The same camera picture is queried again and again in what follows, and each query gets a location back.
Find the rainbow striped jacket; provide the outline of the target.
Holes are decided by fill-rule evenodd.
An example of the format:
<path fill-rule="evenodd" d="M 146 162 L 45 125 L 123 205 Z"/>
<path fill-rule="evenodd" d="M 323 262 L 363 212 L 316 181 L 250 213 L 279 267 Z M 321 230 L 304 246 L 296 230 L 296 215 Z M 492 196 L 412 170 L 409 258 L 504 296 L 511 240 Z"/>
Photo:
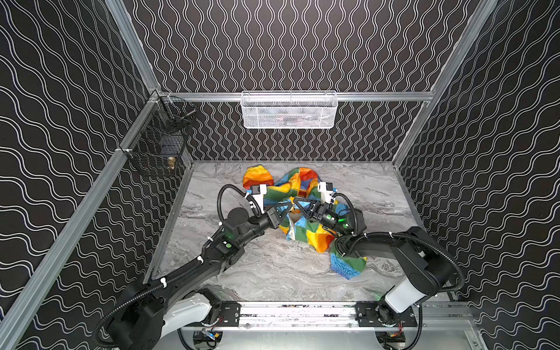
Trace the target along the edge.
<path fill-rule="evenodd" d="M 352 237 L 366 229 L 363 212 L 356 209 L 348 197 L 337 190 L 334 204 L 346 204 L 350 208 L 350 232 L 333 232 L 318 222 L 304 217 L 293 204 L 294 197 L 308 198 L 313 202 L 321 202 L 317 186 L 322 180 L 309 168 L 295 168 L 283 178 L 275 181 L 269 171 L 261 166 L 250 167 L 243 178 L 243 187 L 248 190 L 252 185 L 267 185 L 264 197 L 265 211 L 269 207 L 280 209 L 285 216 L 279 228 L 286 234 L 287 240 L 306 242 L 317 252 L 330 252 L 331 269 L 346 279 L 360 275 L 366 267 L 366 258 L 353 258 L 342 247 L 343 237 Z"/>

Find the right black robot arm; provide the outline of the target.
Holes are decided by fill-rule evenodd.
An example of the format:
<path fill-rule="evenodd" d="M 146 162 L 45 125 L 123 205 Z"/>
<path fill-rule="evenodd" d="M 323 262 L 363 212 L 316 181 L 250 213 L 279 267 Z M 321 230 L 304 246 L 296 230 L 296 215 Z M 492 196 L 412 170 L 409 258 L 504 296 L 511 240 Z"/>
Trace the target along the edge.
<path fill-rule="evenodd" d="M 373 319 L 382 325 L 396 325 L 411 306 L 465 286 L 465 274 L 456 259 L 420 227 L 397 233 L 368 232 L 363 213 L 350 202 L 341 211 L 334 210 L 333 202 L 296 197 L 293 203 L 307 220 L 334 235 L 330 252 L 341 274 L 350 275 L 351 259 L 381 257 L 398 262 L 403 279 L 373 309 Z"/>

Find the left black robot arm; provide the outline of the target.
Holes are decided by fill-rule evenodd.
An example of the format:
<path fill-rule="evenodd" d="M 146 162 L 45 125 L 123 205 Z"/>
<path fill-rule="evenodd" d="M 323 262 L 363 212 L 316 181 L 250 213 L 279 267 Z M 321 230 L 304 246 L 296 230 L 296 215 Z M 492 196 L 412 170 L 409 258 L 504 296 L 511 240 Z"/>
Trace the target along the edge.
<path fill-rule="evenodd" d="M 153 349 L 172 322 L 169 317 L 185 296 L 234 265 L 245 246 L 276 229 L 287 218 L 290 201 L 265 206 L 252 191 L 222 186 L 217 195 L 218 229 L 201 252 L 175 271 L 145 284 L 129 284 L 117 305 L 98 321 L 92 341 L 101 349 Z"/>

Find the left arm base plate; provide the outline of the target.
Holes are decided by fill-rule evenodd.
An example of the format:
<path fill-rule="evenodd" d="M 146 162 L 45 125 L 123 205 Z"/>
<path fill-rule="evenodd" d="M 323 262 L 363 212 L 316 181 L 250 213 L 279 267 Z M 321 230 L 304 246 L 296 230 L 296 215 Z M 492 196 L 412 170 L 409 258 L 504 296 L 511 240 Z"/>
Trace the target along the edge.
<path fill-rule="evenodd" d="M 194 322 L 194 327 L 237 327 L 241 316 L 241 304 L 235 301 L 223 301 L 211 306 L 209 314 L 200 322 Z"/>

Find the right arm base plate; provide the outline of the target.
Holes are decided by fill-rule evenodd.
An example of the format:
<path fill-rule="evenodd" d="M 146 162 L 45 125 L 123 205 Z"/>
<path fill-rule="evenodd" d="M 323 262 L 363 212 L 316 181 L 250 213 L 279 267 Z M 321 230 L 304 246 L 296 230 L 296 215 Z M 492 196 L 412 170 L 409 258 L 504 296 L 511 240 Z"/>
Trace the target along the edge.
<path fill-rule="evenodd" d="M 404 312 L 398 313 L 392 310 L 385 302 L 357 302 L 355 312 L 360 328 L 392 328 L 392 327 L 416 327 L 418 322 L 414 310 L 408 307 Z"/>

